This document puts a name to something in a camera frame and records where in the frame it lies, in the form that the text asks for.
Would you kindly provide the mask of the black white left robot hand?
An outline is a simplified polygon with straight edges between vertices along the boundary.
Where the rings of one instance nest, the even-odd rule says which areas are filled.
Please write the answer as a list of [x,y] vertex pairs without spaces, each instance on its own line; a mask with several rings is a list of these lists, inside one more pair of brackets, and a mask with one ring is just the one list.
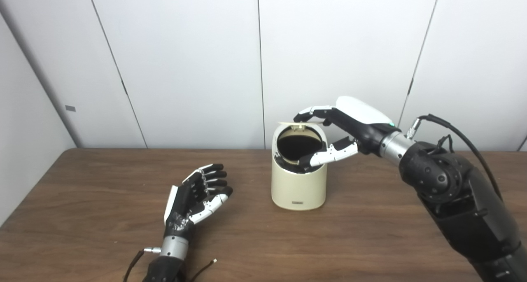
[[201,166],[173,186],[164,213],[164,237],[191,242],[196,225],[216,212],[232,195],[224,165]]

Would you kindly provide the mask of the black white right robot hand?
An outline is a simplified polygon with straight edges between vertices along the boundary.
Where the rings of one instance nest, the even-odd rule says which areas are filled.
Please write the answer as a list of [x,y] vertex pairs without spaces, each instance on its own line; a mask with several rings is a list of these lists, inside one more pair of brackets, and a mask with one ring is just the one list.
[[304,109],[294,117],[294,122],[308,122],[313,117],[322,119],[324,126],[337,126],[349,136],[330,144],[324,151],[301,157],[298,165],[305,171],[344,160],[357,153],[379,156],[383,140],[392,133],[401,132],[384,113],[350,96],[337,98],[334,106],[311,106]]

